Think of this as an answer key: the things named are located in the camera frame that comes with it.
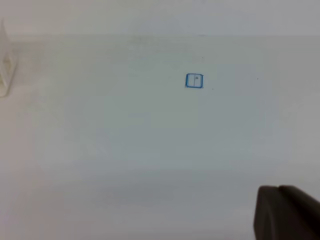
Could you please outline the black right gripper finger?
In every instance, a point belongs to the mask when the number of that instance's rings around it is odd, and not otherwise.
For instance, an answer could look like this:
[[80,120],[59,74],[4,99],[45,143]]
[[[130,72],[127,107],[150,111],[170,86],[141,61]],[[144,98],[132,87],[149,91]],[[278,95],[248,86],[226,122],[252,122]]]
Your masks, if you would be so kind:
[[257,240],[318,240],[320,202],[293,185],[260,186],[253,230]]

